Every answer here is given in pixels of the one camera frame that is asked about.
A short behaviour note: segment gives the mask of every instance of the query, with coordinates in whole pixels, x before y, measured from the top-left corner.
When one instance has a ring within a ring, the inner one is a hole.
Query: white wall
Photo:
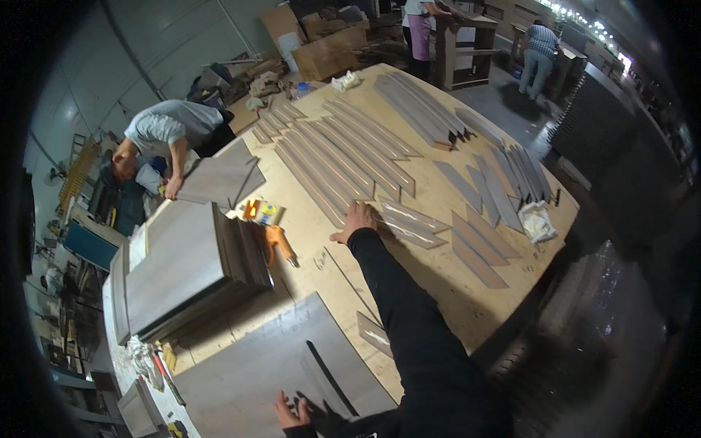
[[[259,14],[277,0],[223,1],[256,51],[273,49]],[[186,96],[202,64],[246,51],[215,0],[109,0],[109,5],[137,59],[168,99]],[[69,157],[74,134],[100,128],[121,137],[134,114],[157,102],[96,5],[43,85],[31,129],[58,162]],[[60,184],[43,183],[52,166],[28,139],[25,167],[32,173],[38,239],[58,205]]]

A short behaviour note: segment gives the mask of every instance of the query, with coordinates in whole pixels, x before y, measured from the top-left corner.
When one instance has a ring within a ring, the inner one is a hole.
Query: black sleeve
[[[433,436],[512,435],[507,401],[470,360],[433,297],[387,251],[379,234],[361,228],[348,239],[348,248],[375,298],[402,379],[403,427]]]
[[[287,438],[318,438],[314,426],[311,424],[283,429]]]

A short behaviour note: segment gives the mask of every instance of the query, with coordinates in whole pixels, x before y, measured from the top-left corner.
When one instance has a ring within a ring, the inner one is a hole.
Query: plywood tabletop
[[[322,116],[330,116],[330,113],[322,108],[324,101],[340,98],[390,128],[424,155],[423,158],[412,157],[408,161],[396,162],[416,179],[415,198],[402,193],[402,204],[446,224],[452,222],[453,211],[464,219],[465,200],[432,161],[450,163],[472,182],[465,165],[476,168],[477,164],[472,154],[485,156],[491,146],[482,137],[473,137],[467,143],[458,141],[457,151],[446,152],[430,148],[372,89],[378,75],[394,71],[397,69],[385,64],[368,67],[358,72],[363,80],[362,85],[344,93],[331,86],[325,86],[295,101],[294,106],[311,120],[315,120]],[[418,80],[415,82],[448,109],[460,107],[472,111],[437,88]],[[275,145],[260,144],[250,130],[242,136],[251,153],[261,158],[259,166],[266,178],[266,183],[252,196],[286,208],[279,225],[285,229],[285,235],[297,253],[300,266],[293,268],[289,264],[280,263],[280,260],[284,259],[278,250],[277,262],[272,269],[275,291],[257,297],[244,308],[232,310],[209,322],[206,327],[201,327],[197,333],[181,338],[179,347],[175,349],[178,358],[175,374],[216,354],[244,337],[246,333],[281,314],[293,302],[317,291],[366,365],[394,400],[399,402],[403,389],[393,360],[360,338],[358,333],[356,311],[371,319],[376,320],[378,317],[377,307],[358,263],[345,246],[329,241],[329,235],[336,232],[336,229],[279,159],[273,150]],[[516,144],[516,141],[505,133],[502,136],[505,142]],[[555,254],[562,248],[564,238],[577,216],[578,203],[547,169],[543,168],[543,172],[553,193],[556,193],[557,189],[562,190],[559,207],[555,207],[554,203],[547,206],[558,237],[539,245],[532,245],[525,235],[501,222],[497,225],[497,231],[522,255],[520,259],[509,259],[509,266],[494,267],[509,285],[508,289],[487,289],[453,254],[449,243],[433,249],[423,249],[384,236],[389,251],[417,283],[436,298],[447,324],[469,353],[494,333],[531,291]],[[381,188],[376,187],[375,199],[379,199],[379,196],[387,197]],[[371,204],[381,210],[379,202],[374,201]],[[160,208],[168,208],[168,205],[167,201]],[[229,212],[230,217],[237,214],[237,211]],[[450,230],[437,235],[451,240]]]

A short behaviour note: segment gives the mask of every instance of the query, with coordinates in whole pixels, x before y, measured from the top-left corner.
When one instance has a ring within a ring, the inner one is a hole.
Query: gray pants
[[[533,86],[528,87],[533,77],[533,71],[536,70],[536,79],[533,81]],[[545,78],[552,71],[552,60],[549,56],[533,49],[527,48],[524,51],[524,71],[521,73],[521,81],[519,82],[519,91],[521,93],[528,92],[531,99],[535,100],[540,91],[543,89]]]

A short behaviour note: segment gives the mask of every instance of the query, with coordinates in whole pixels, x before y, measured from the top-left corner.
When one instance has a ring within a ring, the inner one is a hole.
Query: pink apron
[[[428,37],[431,34],[429,16],[408,15],[411,30],[411,56],[418,61],[428,61]]]

